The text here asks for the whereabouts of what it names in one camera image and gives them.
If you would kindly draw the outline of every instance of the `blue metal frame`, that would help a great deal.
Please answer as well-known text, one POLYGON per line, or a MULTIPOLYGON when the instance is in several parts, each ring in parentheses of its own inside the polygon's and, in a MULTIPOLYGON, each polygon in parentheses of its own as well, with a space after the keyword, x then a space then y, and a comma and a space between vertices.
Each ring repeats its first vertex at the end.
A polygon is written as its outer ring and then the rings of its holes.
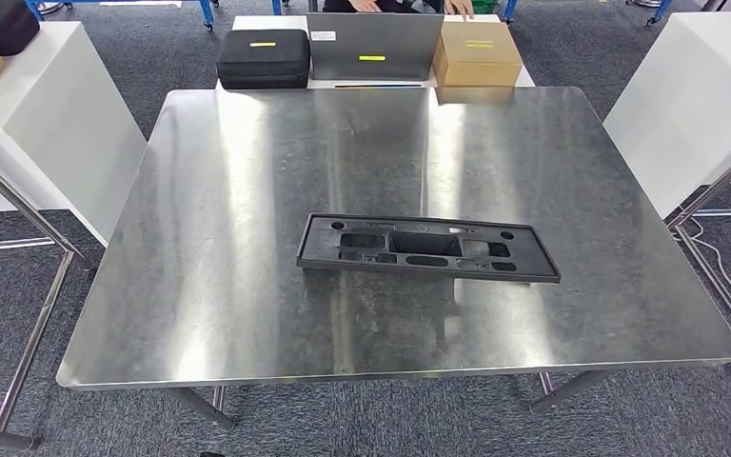
MULTIPOLYGON (((660 2, 660 7, 657 8, 657 10, 654 12, 654 16, 652 16, 652 18, 648 20, 647 24, 652 25, 660 22, 662 16, 668 10, 668 7, 671 6, 672 1, 673 0, 662 0, 662 2, 660 2)), ((514 15, 514 7, 517 6, 517 0, 507 0, 507 2, 508 3, 505 4, 505 11, 503 12, 503 16, 501 16, 501 19, 503 20, 503 22, 510 24, 514 22, 513 19, 511 19, 511 16, 514 15)))
MULTIPOLYGON (((43 14, 40 13, 37 6, 39 3, 43 3, 45 0, 24 0, 27 2, 27 5, 30 6, 30 10, 32 10, 32 14, 35 15, 35 17, 38 18, 38 21, 43 20, 43 14)), ((108 0, 68 0, 63 3, 100 3, 108 0)), ((142 0, 120 0, 125 2, 136 2, 136 1, 142 1, 142 0)), ((197 1, 200 2, 200 9, 203 10, 203 18, 206 22, 204 24, 206 27, 214 27, 214 14, 211 13, 211 6, 210 6, 210 0, 187 0, 187 1, 197 1)), ((280 3, 280 0, 272 0, 273 1, 273 14, 274 15, 281 15, 282 14, 282 6, 280 3)))
MULTIPOLYGON (((32 14, 35 15, 35 17, 38 18, 39 21, 43 20, 43 15, 40 13, 40 11, 37 8, 37 5, 39 3, 43 3, 45 0, 24 0, 27 2, 27 5, 30 6, 30 10, 32 10, 32 14)), ((62 3, 100 3, 105 2, 108 0, 64 0, 62 3)), ((142 1, 142 0, 117 0, 117 1, 123 1, 123 2, 136 2, 136 1, 142 1)), ((200 2, 200 8, 203 10, 203 18, 206 20, 204 23, 206 27, 213 27, 214 26, 214 15, 211 14, 211 8, 209 7, 209 0, 196 0, 200 2)))

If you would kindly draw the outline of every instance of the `white table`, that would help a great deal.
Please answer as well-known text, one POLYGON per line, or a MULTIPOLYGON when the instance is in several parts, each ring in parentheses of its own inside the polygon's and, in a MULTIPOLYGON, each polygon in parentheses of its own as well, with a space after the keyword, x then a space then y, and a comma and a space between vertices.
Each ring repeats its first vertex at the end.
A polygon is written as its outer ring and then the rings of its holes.
MULTIPOLYGON (((495 14, 478 14, 475 16, 477 22, 500 22, 500 18, 495 14)), ((448 22, 462 22, 464 19, 457 15, 445 16, 445 21, 448 22)), ((306 16, 237 16, 234 18, 234 30, 267 30, 267 29, 297 29, 306 31, 306 16)), ((308 89, 334 89, 338 85, 359 85, 365 86, 369 84, 382 85, 382 84, 421 84, 425 88, 436 87, 436 77, 433 71, 430 71, 430 78, 427 81, 420 83, 419 81, 328 81, 328 80, 315 80, 312 79, 312 73, 310 73, 309 82, 306 87, 308 89)), ((531 75, 528 74, 528 70, 523 65, 520 76, 517 78, 517 87, 534 87, 534 81, 531 79, 531 75)), ((217 82, 217 89, 222 89, 220 82, 217 82)))
POLYGON ((731 12, 674 13, 603 123, 662 217, 731 167, 731 12))
POLYGON ((146 147, 82 24, 42 23, 8 60, 0 173, 36 208, 70 209, 106 245, 146 147))

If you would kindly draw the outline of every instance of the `person's hand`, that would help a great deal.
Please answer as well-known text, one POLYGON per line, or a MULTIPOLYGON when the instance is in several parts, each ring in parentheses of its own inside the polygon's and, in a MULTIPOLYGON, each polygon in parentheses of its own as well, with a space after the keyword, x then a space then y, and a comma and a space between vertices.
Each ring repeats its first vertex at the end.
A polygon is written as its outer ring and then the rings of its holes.
POLYGON ((467 14, 469 14, 470 19, 475 18, 475 11, 472 9, 472 0, 444 0, 444 6, 447 14, 455 14, 455 11, 457 11, 464 18, 464 22, 466 22, 467 14))
POLYGON ((348 0, 348 3, 351 4, 352 7, 354 7, 355 10, 358 12, 382 12, 380 10, 380 7, 377 6, 377 2, 374 0, 348 0))

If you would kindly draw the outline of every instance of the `black hard case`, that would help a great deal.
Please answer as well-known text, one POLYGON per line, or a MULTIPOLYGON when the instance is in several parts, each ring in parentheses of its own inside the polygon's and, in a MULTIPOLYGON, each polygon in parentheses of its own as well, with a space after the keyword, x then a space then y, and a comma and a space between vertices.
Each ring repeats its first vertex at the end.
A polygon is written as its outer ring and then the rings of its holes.
POLYGON ((309 78, 309 40, 303 30, 232 30, 217 77, 225 89, 301 89, 309 78))
POLYGON ((24 0, 0 0, 0 55, 24 50, 40 30, 37 18, 24 0))

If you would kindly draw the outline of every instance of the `white label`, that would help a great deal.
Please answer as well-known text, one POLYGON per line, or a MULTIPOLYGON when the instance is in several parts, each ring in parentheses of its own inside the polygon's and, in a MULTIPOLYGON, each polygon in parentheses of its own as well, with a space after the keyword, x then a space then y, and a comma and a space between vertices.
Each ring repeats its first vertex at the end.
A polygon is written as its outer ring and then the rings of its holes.
POLYGON ((309 38, 312 41, 337 41, 337 33, 333 31, 311 31, 309 38))

